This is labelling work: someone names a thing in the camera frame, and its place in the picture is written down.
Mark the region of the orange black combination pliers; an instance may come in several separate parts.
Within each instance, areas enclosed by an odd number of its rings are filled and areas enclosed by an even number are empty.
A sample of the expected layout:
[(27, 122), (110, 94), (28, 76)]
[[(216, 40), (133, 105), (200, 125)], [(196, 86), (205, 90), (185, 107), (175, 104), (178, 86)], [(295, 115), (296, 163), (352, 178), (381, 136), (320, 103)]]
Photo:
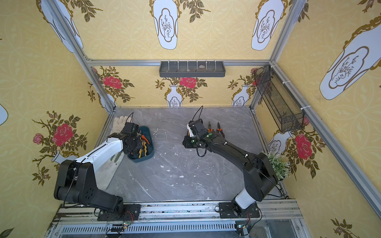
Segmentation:
[(212, 132), (213, 132), (213, 128), (212, 128), (212, 126), (211, 126), (211, 122), (208, 122), (207, 130), (208, 130), (209, 133), (212, 133)]

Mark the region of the orange black reversed pliers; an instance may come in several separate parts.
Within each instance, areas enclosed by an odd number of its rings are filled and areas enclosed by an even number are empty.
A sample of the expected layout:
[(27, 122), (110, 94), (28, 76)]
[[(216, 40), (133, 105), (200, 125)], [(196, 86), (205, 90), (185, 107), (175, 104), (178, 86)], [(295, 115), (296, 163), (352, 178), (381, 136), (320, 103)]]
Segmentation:
[(143, 134), (140, 136), (140, 140), (141, 140), (143, 146), (150, 146), (151, 145), (150, 141)]

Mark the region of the orange black long-nose pliers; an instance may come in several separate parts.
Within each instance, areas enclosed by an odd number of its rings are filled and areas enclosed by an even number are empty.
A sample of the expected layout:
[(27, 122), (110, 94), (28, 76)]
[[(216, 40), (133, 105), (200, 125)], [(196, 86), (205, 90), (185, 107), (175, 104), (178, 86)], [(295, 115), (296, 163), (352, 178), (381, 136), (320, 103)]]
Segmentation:
[(219, 122), (217, 123), (217, 130), (216, 130), (216, 131), (217, 131), (217, 133), (218, 133), (220, 136), (222, 136), (223, 138), (225, 138), (225, 133), (224, 133), (223, 129), (221, 128)]

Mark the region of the teal plastic storage box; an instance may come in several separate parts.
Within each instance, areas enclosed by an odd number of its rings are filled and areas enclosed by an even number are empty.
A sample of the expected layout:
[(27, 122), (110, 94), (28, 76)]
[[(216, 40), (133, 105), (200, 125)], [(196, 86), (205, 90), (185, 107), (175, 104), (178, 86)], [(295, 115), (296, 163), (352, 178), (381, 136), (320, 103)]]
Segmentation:
[(153, 139), (151, 136), (150, 129), (146, 126), (141, 126), (140, 127), (140, 133), (147, 137), (147, 139), (150, 141), (151, 145), (150, 146), (144, 146), (140, 156), (128, 156), (127, 155), (127, 157), (135, 163), (139, 163), (139, 162), (149, 160), (149, 159), (153, 158), (153, 156), (154, 156), (154, 145), (153, 145)]

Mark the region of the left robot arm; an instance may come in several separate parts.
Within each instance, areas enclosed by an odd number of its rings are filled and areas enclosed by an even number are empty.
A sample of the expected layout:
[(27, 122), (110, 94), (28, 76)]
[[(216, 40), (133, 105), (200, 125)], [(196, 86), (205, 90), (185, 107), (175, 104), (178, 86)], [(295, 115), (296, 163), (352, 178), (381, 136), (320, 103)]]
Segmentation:
[(123, 199), (99, 189), (95, 174), (119, 152), (130, 154), (141, 148), (139, 135), (113, 133), (106, 141), (77, 160), (65, 160), (59, 168), (54, 198), (64, 203), (76, 203), (109, 213), (124, 214)]

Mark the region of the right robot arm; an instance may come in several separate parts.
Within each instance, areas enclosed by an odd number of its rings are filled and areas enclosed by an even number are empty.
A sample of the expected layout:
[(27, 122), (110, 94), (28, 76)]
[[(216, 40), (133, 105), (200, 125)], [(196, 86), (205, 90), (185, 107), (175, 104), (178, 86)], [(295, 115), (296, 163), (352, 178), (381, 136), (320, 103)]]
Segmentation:
[(188, 149), (205, 149), (218, 154), (239, 168), (244, 176), (244, 188), (232, 200), (240, 210), (246, 210), (252, 204), (262, 201), (278, 185), (278, 177), (264, 154), (254, 154), (228, 142), (216, 133), (207, 133), (203, 137), (187, 135), (183, 145)]

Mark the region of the beige work glove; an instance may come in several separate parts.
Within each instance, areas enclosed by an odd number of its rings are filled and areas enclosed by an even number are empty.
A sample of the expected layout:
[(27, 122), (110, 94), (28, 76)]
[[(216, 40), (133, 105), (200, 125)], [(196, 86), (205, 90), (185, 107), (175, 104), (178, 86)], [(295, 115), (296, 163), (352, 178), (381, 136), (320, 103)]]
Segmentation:
[(123, 130), (125, 123), (130, 123), (131, 121), (132, 118), (128, 116), (115, 117), (113, 120), (113, 125), (110, 134), (120, 133)]

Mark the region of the white green work glove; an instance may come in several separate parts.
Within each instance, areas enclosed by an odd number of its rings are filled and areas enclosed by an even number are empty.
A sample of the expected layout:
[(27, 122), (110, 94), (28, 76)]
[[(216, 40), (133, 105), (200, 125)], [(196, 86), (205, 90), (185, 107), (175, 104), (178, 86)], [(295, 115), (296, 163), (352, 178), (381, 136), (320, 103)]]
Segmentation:
[(95, 173), (97, 187), (101, 190), (106, 190), (109, 186), (116, 170), (124, 158), (124, 153), (119, 152), (108, 159)]

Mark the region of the potted green plant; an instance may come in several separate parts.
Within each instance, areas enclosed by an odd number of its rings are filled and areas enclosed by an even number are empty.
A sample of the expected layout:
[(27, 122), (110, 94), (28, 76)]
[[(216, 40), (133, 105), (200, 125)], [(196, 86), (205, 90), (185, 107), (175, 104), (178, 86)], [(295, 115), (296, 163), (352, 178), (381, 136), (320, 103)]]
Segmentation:
[(267, 157), (279, 181), (289, 177), (289, 174), (291, 173), (290, 163), (283, 161), (280, 153), (271, 151), (267, 153)]

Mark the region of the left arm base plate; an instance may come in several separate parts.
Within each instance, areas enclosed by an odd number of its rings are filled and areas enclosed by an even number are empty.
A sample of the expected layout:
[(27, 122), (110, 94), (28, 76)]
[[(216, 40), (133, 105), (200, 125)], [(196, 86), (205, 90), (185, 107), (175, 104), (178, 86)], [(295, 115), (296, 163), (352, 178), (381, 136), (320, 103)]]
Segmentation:
[(101, 210), (97, 221), (137, 221), (140, 216), (140, 204), (124, 204), (121, 212), (111, 213)]

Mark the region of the grey wall shelf tray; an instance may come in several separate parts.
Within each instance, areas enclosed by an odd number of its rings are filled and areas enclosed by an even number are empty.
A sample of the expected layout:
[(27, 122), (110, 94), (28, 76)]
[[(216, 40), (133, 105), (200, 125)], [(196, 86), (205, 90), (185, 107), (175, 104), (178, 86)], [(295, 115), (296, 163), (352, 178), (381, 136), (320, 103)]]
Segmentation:
[(218, 60), (168, 60), (162, 61), (159, 76), (165, 77), (225, 77), (226, 68)]

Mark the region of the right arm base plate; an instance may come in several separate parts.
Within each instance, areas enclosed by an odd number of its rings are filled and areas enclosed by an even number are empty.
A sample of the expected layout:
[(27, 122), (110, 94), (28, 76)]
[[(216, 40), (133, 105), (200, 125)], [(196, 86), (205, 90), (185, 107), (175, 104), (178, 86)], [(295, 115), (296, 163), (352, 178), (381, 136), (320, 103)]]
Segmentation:
[(248, 208), (242, 209), (238, 204), (233, 202), (221, 202), (218, 204), (220, 218), (259, 218), (260, 211), (256, 203), (251, 204)]

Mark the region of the aluminium front rail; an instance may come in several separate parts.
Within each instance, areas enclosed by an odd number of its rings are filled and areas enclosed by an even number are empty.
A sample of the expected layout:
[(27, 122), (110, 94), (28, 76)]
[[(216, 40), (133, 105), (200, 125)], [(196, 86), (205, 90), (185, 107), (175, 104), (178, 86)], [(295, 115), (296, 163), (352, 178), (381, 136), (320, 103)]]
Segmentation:
[(119, 237), (122, 235), (232, 232), (240, 238), (308, 238), (310, 232), (297, 202), (272, 199), (256, 203), (259, 218), (220, 218), (220, 201), (129, 202), (140, 204), (137, 221), (97, 221), (93, 208), (61, 208), (46, 232), (48, 238)]

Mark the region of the aluminium corner frame post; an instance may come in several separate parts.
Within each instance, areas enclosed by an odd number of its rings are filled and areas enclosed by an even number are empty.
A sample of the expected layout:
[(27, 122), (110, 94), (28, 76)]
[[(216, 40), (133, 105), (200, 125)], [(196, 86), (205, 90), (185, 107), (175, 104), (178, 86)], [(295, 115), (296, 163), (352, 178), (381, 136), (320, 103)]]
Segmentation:
[(293, 1), (289, 13), (287, 15), (285, 24), (280, 32), (279, 38), (276, 42), (272, 55), (270, 57), (269, 62), (278, 62), (282, 52), (288, 42), (288, 39), (295, 27), (295, 24), (298, 22), (299, 16), (304, 9), (304, 5), (307, 3), (306, 0), (296, 0)]

